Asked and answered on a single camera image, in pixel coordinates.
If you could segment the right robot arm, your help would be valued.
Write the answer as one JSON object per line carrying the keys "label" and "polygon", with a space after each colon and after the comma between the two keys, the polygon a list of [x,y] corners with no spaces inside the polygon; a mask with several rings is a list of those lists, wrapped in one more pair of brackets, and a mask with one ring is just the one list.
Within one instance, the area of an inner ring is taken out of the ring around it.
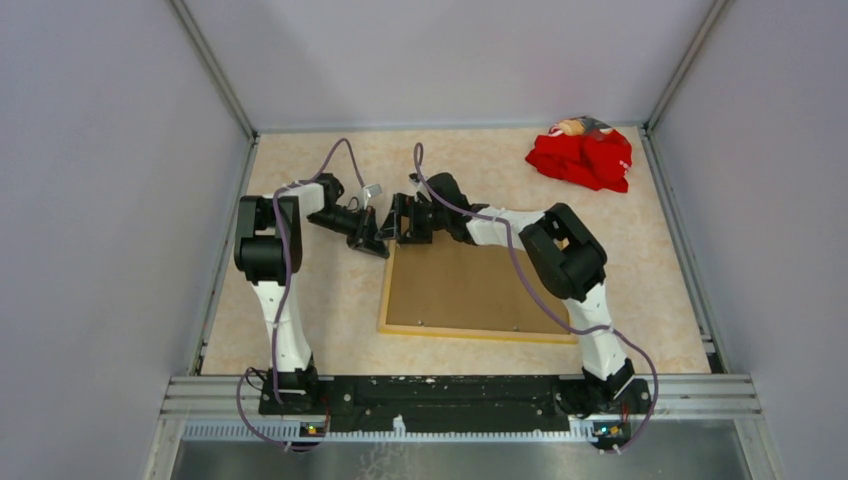
{"label": "right robot arm", "polygon": [[410,180],[416,193],[394,194],[377,239],[429,244],[435,232],[445,231],[457,242],[525,252],[542,286],[564,304],[569,331],[579,337],[589,404],[600,412],[622,404],[634,368],[607,303],[607,254],[575,211],[564,203],[544,211],[470,203],[449,173],[427,180],[413,174]]}

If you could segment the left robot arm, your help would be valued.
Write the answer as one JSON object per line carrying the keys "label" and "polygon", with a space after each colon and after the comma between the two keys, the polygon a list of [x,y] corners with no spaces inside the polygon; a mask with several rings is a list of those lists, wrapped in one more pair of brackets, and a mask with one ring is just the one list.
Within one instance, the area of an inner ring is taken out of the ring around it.
{"label": "left robot arm", "polygon": [[306,340],[298,301],[298,272],[303,260],[302,223],[338,233],[347,246],[387,259],[387,244],[377,238],[376,210],[382,193],[366,184],[349,207],[339,203],[344,186],[322,173],[265,196],[247,195],[238,203],[234,262],[255,292],[271,346],[268,396],[297,413],[319,404],[321,393],[313,352]]}

